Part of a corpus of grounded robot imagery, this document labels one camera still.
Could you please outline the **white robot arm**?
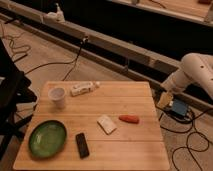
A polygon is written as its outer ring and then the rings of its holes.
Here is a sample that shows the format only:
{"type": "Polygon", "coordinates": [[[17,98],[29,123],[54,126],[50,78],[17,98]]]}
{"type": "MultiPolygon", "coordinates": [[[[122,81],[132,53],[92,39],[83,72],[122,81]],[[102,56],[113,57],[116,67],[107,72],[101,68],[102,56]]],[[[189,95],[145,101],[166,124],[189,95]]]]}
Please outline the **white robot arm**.
{"type": "Polygon", "coordinates": [[[165,89],[157,106],[166,107],[175,94],[182,93],[190,84],[198,83],[213,99],[213,55],[188,53],[183,56],[179,68],[161,84],[165,89]]]}

